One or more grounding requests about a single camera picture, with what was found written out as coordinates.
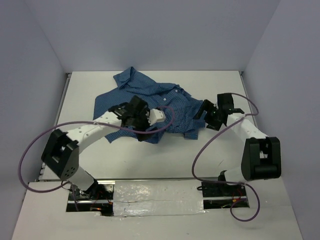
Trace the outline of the blue checkered long sleeve shirt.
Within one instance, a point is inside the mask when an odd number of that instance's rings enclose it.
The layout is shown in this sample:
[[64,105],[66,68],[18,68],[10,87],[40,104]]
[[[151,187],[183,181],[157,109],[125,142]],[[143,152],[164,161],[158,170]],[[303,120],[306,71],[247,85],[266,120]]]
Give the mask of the blue checkered long sleeve shirt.
[[165,132],[182,134],[185,139],[196,140],[206,123],[203,117],[194,119],[202,105],[175,83],[158,83],[134,67],[113,76],[117,87],[95,98],[93,119],[97,119],[113,106],[129,102],[133,96],[148,103],[150,109],[169,106],[174,110],[174,122],[166,130],[157,132],[146,141],[157,144]]

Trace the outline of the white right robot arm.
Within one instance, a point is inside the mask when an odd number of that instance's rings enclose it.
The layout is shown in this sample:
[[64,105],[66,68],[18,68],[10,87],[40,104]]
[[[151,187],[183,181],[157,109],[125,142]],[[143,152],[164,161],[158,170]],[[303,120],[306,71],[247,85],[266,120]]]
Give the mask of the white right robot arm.
[[217,190],[224,196],[231,194],[235,185],[255,180],[278,179],[282,174],[280,140],[266,135],[250,122],[247,117],[258,115],[259,110],[256,108],[255,113],[245,113],[242,109],[236,108],[234,95],[246,99],[253,107],[256,106],[239,93],[220,93],[217,95],[216,103],[205,99],[193,117],[198,120],[205,113],[204,121],[207,123],[207,128],[217,131],[200,153],[227,130],[233,131],[244,143],[240,165],[224,170],[218,176]]

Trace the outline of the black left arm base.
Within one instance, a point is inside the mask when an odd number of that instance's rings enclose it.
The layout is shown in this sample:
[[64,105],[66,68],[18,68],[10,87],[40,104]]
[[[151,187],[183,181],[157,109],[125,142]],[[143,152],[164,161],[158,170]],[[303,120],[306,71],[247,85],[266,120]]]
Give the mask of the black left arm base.
[[68,198],[66,204],[67,213],[100,213],[105,217],[114,215],[113,202],[115,182],[99,182],[97,192],[94,194],[86,194],[76,186],[63,187],[68,190]]

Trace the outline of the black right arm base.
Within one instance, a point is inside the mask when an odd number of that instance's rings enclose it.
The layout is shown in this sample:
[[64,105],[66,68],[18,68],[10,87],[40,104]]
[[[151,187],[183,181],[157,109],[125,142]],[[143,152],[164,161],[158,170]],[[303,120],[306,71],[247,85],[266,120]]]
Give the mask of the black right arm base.
[[229,209],[232,204],[237,203],[235,208],[248,208],[247,192],[243,185],[217,183],[220,179],[206,179],[201,181],[196,188],[203,197],[203,208]]

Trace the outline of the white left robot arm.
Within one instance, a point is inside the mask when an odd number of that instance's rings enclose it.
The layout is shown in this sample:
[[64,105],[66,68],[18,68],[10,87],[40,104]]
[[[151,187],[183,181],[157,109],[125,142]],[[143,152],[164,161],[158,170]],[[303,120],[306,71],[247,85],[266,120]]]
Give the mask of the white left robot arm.
[[165,118],[160,109],[150,109],[147,102],[134,96],[130,102],[110,107],[92,124],[84,124],[68,131],[55,129],[49,136],[41,159],[61,181],[69,181],[78,187],[82,196],[93,199],[100,186],[93,176],[80,167],[80,154],[119,127],[132,127],[139,132],[138,139],[142,141],[147,137],[144,132],[148,128],[154,130],[154,125]]

